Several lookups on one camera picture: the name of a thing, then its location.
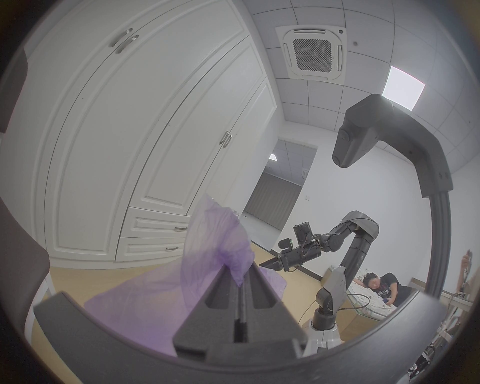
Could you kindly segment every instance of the smoke detector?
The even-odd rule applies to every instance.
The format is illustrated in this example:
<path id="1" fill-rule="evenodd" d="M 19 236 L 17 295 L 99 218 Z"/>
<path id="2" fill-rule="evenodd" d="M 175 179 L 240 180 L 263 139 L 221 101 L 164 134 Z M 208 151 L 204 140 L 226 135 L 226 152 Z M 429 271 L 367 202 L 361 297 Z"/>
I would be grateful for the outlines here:
<path id="1" fill-rule="evenodd" d="M 290 79 L 343 85 L 347 67 L 347 30 L 333 25 L 275 28 Z"/>

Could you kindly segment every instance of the ceiling light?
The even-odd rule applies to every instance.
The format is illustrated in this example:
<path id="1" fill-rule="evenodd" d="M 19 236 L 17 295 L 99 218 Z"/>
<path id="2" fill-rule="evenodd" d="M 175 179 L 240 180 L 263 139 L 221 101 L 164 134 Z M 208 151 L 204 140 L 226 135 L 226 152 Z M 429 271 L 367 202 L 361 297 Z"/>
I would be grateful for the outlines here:
<path id="1" fill-rule="evenodd" d="M 383 97 L 412 110 L 417 103 L 425 84 L 398 68 L 390 67 Z"/>

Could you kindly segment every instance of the wooden floor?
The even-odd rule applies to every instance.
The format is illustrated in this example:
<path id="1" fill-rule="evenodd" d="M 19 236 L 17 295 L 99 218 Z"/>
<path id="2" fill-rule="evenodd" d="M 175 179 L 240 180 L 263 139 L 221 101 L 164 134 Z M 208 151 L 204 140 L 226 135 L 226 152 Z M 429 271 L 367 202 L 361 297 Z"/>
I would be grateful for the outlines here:
<path id="1" fill-rule="evenodd" d="M 252 249 L 255 252 L 255 262 L 257 264 L 272 258 L 271 254 L 255 244 L 252 244 Z M 114 288 L 133 277 L 155 268 L 159 268 L 159 266 L 110 270 L 80 270 L 53 267 L 50 269 L 50 273 L 56 291 L 67 292 L 83 306 L 86 301 L 99 293 Z M 278 273 L 287 281 L 283 302 L 295 320 L 297 322 L 301 320 L 301 324 L 303 324 L 313 316 L 315 306 L 312 304 L 315 302 L 315 296 L 321 288 L 321 284 L 300 271 L 292 273 L 282 271 Z M 32 346 L 41 359 L 66 384 L 81 383 L 57 355 L 36 321 L 32 334 Z"/>

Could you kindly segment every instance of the white wardrobe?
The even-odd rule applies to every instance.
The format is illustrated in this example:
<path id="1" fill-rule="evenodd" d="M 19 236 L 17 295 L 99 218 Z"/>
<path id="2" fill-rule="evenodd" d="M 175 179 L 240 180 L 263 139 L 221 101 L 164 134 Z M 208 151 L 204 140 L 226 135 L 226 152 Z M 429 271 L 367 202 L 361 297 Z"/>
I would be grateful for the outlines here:
<path id="1" fill-rule="evenodd" d="M 71 85 L 40 156 L 36 227 L 52 258 L 166 262 L 199 199 L 223 204 L 276 103 L 231 1 L 118 0 L 131 15 L 117 22 L 108 5 L 85 1 L 51 37 L 95 49 L 61 65 Z"/>

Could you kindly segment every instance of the purple trash bag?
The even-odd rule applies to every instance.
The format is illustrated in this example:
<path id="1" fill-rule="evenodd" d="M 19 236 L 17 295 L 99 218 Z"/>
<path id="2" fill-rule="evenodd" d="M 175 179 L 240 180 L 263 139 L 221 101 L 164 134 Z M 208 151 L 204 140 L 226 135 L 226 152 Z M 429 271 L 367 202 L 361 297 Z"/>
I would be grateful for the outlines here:
<path id="1" fill-rule="evenodd" d="M 205 195 L 190 220 L 181 259 L 93 297 L 85 309 L 124 337 L 176 356 L 173 336 L 221 267 L 226 265 L 240 286 L 254 258 L 238 217 Z M 284 278 L 271 269 L 260 270 L 282 298 Z"/>

